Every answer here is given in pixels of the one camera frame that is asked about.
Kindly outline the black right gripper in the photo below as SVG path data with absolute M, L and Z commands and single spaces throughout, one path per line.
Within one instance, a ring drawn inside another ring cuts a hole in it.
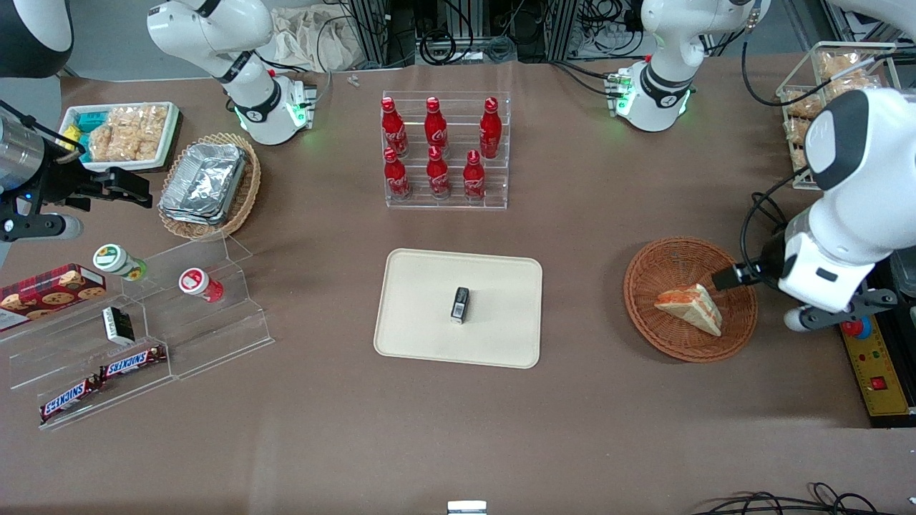
M 27 212 L 39 214 L 43 206 L 71 205 L 89 211 L 92 199 L 134 203 L 151 209 L 153 197 L 145 178 L 121 167 L 108 167 L 102 177 L 86 170 L 77 157 L 47 154 L 27 161 Z

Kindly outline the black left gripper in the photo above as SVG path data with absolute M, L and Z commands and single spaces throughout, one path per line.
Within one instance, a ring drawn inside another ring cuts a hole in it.
M 778 290 L 776 284 L 783 271 L 784 243 L 767 243 L 758 257 L 749 264 L 736 262 L 712 275 L 712 284 L 719 290 L 736 289 L 764 283 Z

